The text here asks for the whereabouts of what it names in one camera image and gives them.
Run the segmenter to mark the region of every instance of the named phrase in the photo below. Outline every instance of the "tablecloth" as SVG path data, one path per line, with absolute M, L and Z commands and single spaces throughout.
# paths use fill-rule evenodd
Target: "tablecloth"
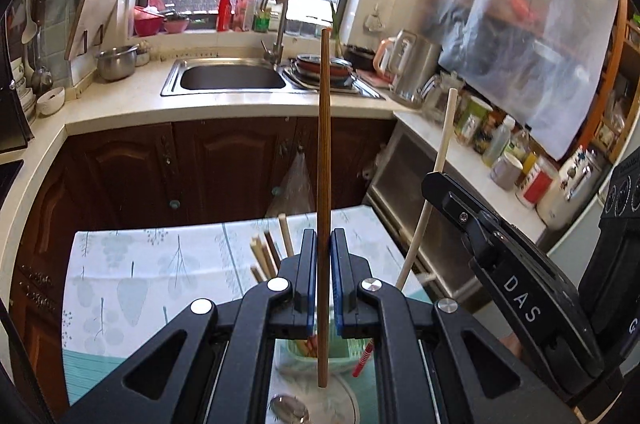
M 316 214 L 290 216 L 298 252 Z M 372 274 L 394 283 L 402 255 L 373 210 L 364 205 L 332 211 L 351 253 L 369 260 Z M 62 348 L 70 403 L 74 403 L 196 298 L 225 303 L 255 285 L 251 238 L 270 230 L 280 255 L 275 218 L 168 229 L 79 232 L 71 250 L 63 300 Z M 428 300 L 413 274 L 404 293 Z M 373 362 L 358 379 L 337 383 L 353 391 L 361 422 L 377 421 Z M 276 374 L 272 385 L 281 383 Z M 299 381 L 300 388 L 306 381 Z

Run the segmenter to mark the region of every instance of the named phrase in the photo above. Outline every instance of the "faucet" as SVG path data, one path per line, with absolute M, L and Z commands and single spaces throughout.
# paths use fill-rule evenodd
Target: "faucet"
M 267 6 L 268 0 L 262 0 L 260 2 L 260 11 L 264 12 Z M 284 30 L 287 27 L 287 8 L 289 7 L 289 0 L 275 0 L 276 3 L 282 4 L 282 13 L 280 15 L 280 26 L 278 27 L 278 35 L 276 36 L 276 42 L 273 43 L 273 49 L 269 50 L 264 41 L 261 41 L 264 48 L 264 58 L 271 64 L 278 65 L 282 62 L 282 39 L 284 39 Z

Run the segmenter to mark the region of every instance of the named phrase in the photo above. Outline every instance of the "silver screw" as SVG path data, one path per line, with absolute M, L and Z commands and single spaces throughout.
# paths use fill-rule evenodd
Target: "silver screw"
M 209 312 L 212 307 L 213 303 L 211 303 L 211 301 L 209 301 L 208 299 L 196 299 L 193 303 L 191 303 L 191 312 L 193 312 L 194 314 L 203 315 L 207 314 L 207 312 Z
M 269 290 L 273 290 L 274 292 L 282 292 L 289 287 L 289 280 L 284 278 L 273 278 L 270 279 L 267 283 Z
M 367 278 L 362 280 L 362 283 L 360 285 L 362 285 L 362 288 L 364 288 L 364 290 L 375 292 L 376 290 L 380 290 L 382 288 L 382 281 L 375 278 Z
M 443 298 L 438 301 L 438 308 L 446 314 L 453 314 L 453 312 L 458 310 L 458 304 L 454 299 Z

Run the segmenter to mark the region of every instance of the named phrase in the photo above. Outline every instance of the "wooden cutting board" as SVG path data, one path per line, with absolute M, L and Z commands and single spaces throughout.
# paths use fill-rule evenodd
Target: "wooden cutting board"
M 80 0 L 71 33 L 66 42 L 65 59 L 73 60 L 84 54 L 84 32 L 87 49 L 100 43 L 100 26 L 106 32 L 111 13 L 118 0 Z

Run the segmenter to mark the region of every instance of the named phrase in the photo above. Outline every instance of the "clear plastic curtain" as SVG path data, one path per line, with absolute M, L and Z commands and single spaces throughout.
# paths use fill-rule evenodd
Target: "clear plastic curtain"
M 440 64 L 532 128 L 555 159 L 596 91 L 618 0 L 437 0 L 423 33 Z

